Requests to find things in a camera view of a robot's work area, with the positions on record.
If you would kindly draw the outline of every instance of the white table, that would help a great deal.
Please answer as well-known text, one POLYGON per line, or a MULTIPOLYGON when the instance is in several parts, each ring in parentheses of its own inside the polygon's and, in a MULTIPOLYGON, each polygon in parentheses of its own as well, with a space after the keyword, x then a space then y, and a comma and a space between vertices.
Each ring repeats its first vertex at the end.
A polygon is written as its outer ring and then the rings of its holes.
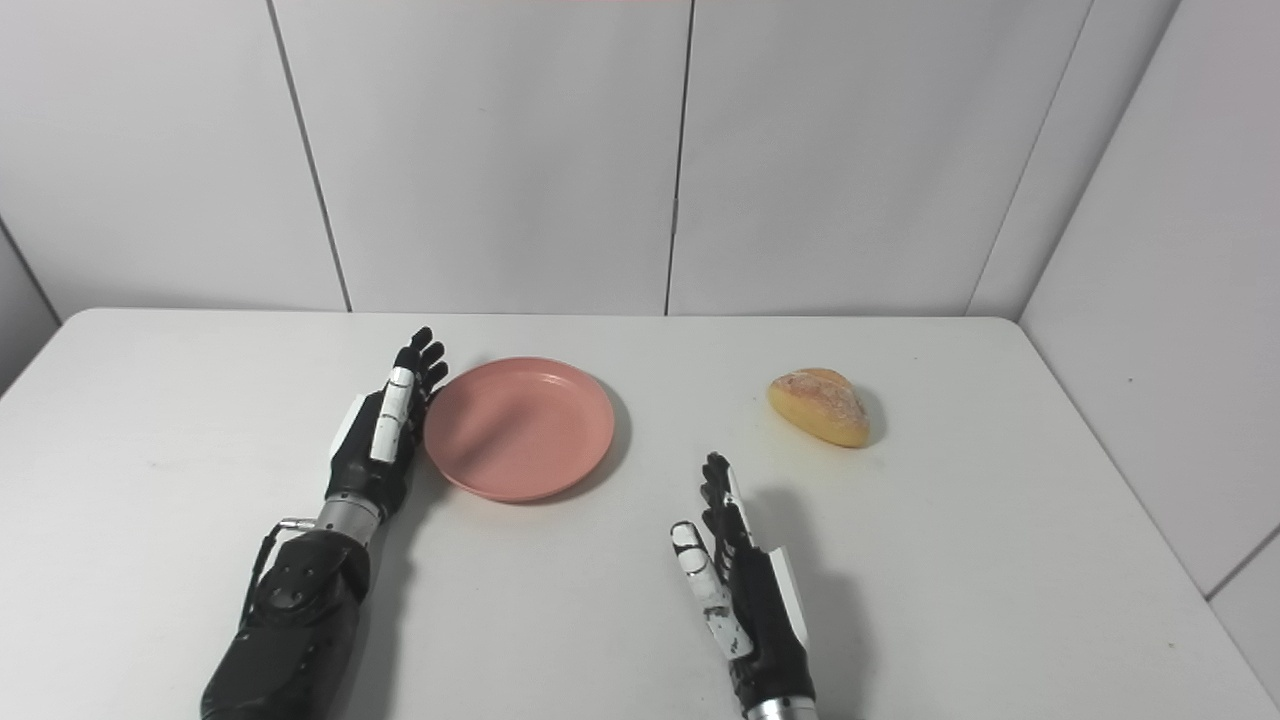
POLYGON ((580 492, 488 502, 420 464, 348 720, 728 720, 667 541, 709 450, 790 548, 823 720, 1280 717, 1012 324, 95 310, 0 401, 0 716, 197 716, 262 533, 319 509, 347 405, 429 323, 456 370, 594 373, 580 492), (764 388, 831 366, 878 430, 826 446, 764 388))

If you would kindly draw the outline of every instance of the pink plate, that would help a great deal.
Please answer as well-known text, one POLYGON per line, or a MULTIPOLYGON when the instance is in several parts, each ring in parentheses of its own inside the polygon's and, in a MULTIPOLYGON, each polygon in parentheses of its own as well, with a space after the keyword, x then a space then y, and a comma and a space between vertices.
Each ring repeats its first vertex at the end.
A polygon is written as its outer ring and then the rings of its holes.
POLYGON ((426 414, 426 452, 453 484, 521 502, 586 477, 613 441, 595 378, 544 357, 508 357, 451 380, 426 414))

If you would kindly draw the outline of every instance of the black arm casing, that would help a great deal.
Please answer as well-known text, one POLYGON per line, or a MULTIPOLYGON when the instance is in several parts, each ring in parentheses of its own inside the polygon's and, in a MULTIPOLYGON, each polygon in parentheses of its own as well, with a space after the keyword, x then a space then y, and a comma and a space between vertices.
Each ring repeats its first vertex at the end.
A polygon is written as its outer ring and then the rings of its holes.
POLYGON ((329 487, 325 498, 351 493, 372 502, 383 514, 383 521, 399 511, 408 495, 410 464, 417 445, 417 425, 410 423, 401 432, 399 451, 394 462, 379 462, 369 457, 369 441, 374 437, 378 413, 383 405, 383 391, 365 397, 347 437, 329 461, 329 487))
POLYGON ((751 655, 730 664, 742 711, 780 697, 813 698, 809 653, 791 629, 769 556, 755 547, 740 550, 733 556, 730 587, 733 611, 751 619, 748 632, 755 643, 751 655), (744 598, 750 598, 750 606, 744 598))
POLYGON ((202 720, 323 720, 351 657, 369 552, 314 530, 280 546, 205 688, 202 720))

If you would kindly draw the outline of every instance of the bread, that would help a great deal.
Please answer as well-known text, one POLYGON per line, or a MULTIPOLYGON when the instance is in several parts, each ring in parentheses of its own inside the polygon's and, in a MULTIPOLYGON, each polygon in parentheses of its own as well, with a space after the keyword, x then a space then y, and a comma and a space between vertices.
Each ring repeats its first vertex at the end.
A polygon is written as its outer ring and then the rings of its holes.
POLYGON ((792 425, 841 447, 863 447, 870 433, 854 384, 835 370, 810 368, 769 384, 769 405, 792 425))

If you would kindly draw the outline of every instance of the robotic arm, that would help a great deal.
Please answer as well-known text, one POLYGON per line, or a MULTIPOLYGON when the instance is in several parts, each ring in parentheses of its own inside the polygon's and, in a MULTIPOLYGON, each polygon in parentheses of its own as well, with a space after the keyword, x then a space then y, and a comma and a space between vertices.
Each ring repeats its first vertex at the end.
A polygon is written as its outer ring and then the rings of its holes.
POLYGON ((809 632, 786 550, 756 547, 724 457, 709 455, 703 478, 708 506, 703 523, 716 537, 714 555, 689 521, 671 528, 671 542, 712 637, 728 659, 742 716, 818 720, 809 632))
POLYGON ((410 464, 433 389, 448 374, 430 328, 396 356, 387 383, 356 400, 339 429, 315 520, 284 519, 262 539, 239 632, 201 700, 201 720, 323 720, 369 593, 369 541, 408 495, 410 464), (282 530, 302 534, 280 546, 282 530))

